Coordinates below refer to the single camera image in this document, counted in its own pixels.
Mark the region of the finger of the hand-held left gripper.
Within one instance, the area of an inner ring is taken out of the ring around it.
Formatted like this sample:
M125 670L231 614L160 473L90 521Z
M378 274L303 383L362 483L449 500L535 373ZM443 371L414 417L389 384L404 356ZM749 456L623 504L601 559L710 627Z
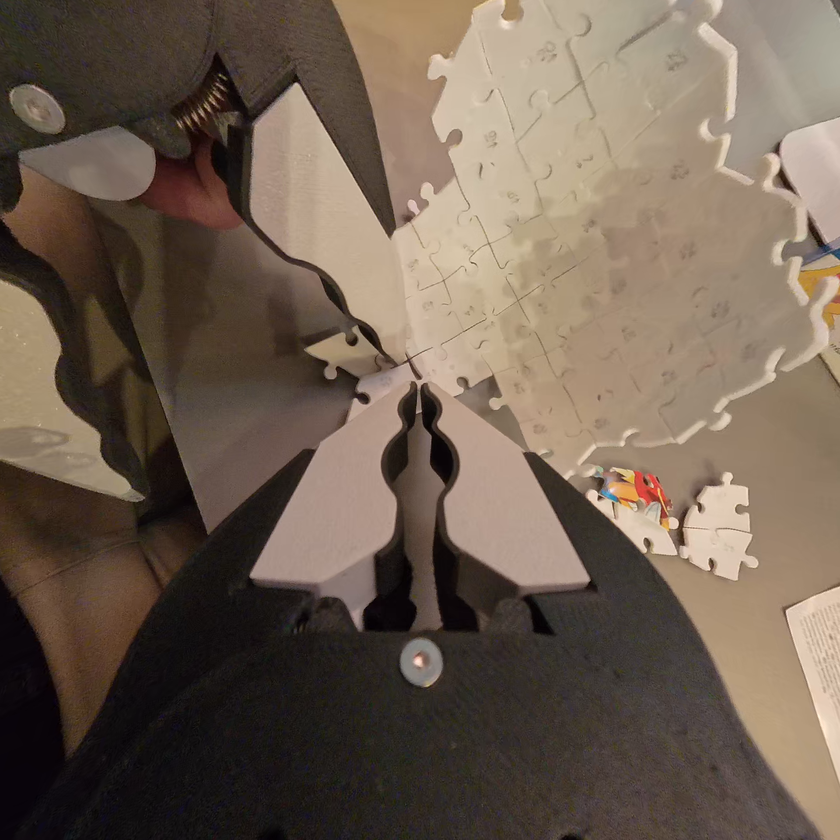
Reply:
M387 361L405 362L403 273L364 79L329 79L325 91L292 79L253 117L229 80L217 83L231 204L278 256L318 275Z
M149 481L88 368L83 321L54 267L1 234L1 458L123 501Z

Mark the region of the person's left hand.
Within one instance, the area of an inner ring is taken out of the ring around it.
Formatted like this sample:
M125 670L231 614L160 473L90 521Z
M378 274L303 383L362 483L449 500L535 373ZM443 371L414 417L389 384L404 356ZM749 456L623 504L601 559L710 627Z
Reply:
M243 224L234 210L223 179L215 172L209 148L193 157L172 160L158 156L154 177L139 200L149 209L180 221L223 231Z

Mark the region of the colourful printed puzzle piece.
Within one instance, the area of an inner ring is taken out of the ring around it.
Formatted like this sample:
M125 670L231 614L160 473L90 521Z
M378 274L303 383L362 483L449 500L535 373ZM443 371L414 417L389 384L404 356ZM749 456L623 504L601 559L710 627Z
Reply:
M679 521L672 515L673 503L655 475L636 469L598 466L594 477L601 481L599 497L614 506L640 513L665 530L677 529Z

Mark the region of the white puzzle piece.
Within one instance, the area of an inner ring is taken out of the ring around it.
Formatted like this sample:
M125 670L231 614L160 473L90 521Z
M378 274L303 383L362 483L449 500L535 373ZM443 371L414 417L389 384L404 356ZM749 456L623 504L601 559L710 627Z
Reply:
M683 528L679 556L697 568L737 581L741 567L755 569L758 559L748 553L753 538L749 531L734 528Z
M733 474L727 471L717 485L706 486L698 494L696 503L686 512L682 527L751 532L748 505L749 489L733 483Z
M593 489L587 490L584 496L622 531L641 553L673 557L678 555L671 532L642 512L633 511L618 502L608 500Z
M349 332L337 332L310 344L306 353L323 363L322 375L328 381L334 381L340 371L358 380L380 372L385 365L385 357L357 325Z
M353 402L345 422L351 422L369 405L408 383L414 383L417 387L423 383L423 379L416 375L409 363L361 377L356 384Z

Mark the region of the printed paper leaflet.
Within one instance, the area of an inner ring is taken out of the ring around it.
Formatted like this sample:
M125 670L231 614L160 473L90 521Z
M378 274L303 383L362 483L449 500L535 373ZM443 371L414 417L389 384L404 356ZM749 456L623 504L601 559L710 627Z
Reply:
M784 615L839 776L839 586L789 606Z

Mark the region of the assembled white puzzle sheet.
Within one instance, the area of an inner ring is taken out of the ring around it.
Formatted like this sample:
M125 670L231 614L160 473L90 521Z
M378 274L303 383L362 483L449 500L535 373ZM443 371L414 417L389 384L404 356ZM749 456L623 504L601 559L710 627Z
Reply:
M819 354L838 269L783 258L801 200L727 166L738 53L722 2L505 2L433 56L455 177L395 235L408 353L458 394L492 376L564 476L681 444Z

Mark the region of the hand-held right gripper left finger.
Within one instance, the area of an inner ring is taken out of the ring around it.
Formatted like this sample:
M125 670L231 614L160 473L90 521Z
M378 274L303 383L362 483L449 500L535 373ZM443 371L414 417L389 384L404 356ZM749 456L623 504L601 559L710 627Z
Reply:
M403 514L394 484L408 460L417 385L404 383L321 441L268 537L255 585L331 597L364 612L403 579Z

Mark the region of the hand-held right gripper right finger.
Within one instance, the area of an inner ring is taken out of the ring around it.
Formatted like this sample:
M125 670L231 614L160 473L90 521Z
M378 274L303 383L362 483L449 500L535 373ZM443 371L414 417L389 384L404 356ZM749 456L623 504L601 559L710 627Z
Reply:
M437 385L423 385L420 402L444 483L433 541L442 623L478 624L507 599L588 587L530 454Z

